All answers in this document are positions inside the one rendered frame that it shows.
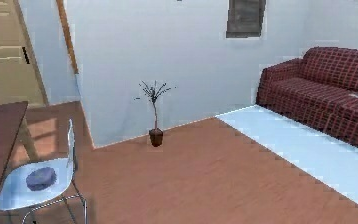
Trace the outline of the white chair with metal legs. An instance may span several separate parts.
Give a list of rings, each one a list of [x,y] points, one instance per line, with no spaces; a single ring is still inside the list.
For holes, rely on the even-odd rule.
[[[22,218],[21,224],[35,211],[63,202],[74,224],[77,224],[68,200],[79,198],[83,206],[84,224],[88,224],[87,200],[82,196],[75,183],[75,173],[78,170],[78,161],[75,152],[75,133],[73,120],[68,120],[68,154],[66,157],[32,162],[12,170],[5,178],[0,191],[0,211],[12,211],[29,208]],[[41,190],[31,191],[26,185],[26,177],[33,171],[51,167],[57,178],[53,185]]]

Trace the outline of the bare plant in brown pot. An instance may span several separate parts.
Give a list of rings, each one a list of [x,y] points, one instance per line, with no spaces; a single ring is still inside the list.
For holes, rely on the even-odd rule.
[[[171,90],[171,87],[168,87],[167,83],[158,86],[157,81],[154,81],[153,85],[148,85],[145,81],[141,81],[139,87],[153,107],[154,127],[148,131],[148,135],[151,145],[153,147],[159,147],[163,143],[164,132],[158,127],[158,111],[156,103],[160,96]]]

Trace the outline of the pale blue floor rug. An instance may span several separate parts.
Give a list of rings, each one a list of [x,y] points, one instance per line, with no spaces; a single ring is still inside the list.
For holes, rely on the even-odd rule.
[[[358,204],[358,148],[254,105],[218,119]]]

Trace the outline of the red plaid sofa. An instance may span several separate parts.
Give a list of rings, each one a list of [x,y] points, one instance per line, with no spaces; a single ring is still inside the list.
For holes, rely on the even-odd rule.
[[[358,147],[358,49],[312,47],[265,68],[256,104]]]

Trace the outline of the blue round cushion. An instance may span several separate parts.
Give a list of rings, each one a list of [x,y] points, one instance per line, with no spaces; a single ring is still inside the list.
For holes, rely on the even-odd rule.
[[[31,191],[41,191],[56,181],[57,175],[53,168],[44,167],[37,169],[26,177],[26,185]]]

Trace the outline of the beige room door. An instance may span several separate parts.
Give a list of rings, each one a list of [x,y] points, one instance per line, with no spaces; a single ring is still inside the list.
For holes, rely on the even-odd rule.
[[[0,104],[20,101],[31,107],[49,104],[19,1],[0,0]]]

